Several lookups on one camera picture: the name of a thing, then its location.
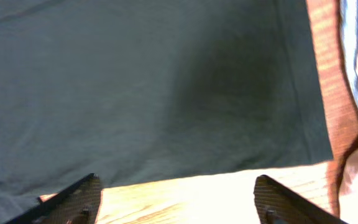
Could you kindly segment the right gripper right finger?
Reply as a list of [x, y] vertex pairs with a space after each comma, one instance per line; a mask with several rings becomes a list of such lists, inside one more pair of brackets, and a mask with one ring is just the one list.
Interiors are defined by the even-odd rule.
[[263, 224], [347, 224], [267, 175], [255, 180], [254, 205]]

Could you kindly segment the black t-shirt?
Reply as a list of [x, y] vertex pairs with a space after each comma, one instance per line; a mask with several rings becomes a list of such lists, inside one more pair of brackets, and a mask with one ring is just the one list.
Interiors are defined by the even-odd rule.
[[332, 157], [304, 1], [0, 1], [0, 223], [89, 173]]

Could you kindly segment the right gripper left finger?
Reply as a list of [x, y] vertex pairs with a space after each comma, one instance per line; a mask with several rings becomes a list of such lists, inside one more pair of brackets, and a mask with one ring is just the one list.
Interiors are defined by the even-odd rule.
[[102, 183], [90, 173], [6, 224], [95, 224]]

